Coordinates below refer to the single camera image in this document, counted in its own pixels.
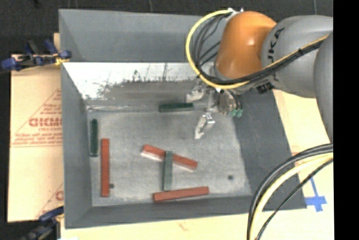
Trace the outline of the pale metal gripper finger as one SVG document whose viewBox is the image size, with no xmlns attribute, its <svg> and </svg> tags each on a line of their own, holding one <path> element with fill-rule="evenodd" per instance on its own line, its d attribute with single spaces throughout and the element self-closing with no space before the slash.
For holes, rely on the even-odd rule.
<svg viewBox="0 0 359 240">
<path fill-rule="evenodd" d="M 204 115 L 204 124 L 202 128 L 202 132 L 207 133 L 213 128 L 214 125 L 215 125 L 215 120 L 213 119 L 213 117 L 209 114 Z"/>
<path fill-rule="evenodd" d="M 199 118 L 198 123 L 194 130 L 195 139 L 200 139 L 203 136 L 207 122 L 208 122 L 208 116 L 206 114 L 203 114 Z"/>
</svg>

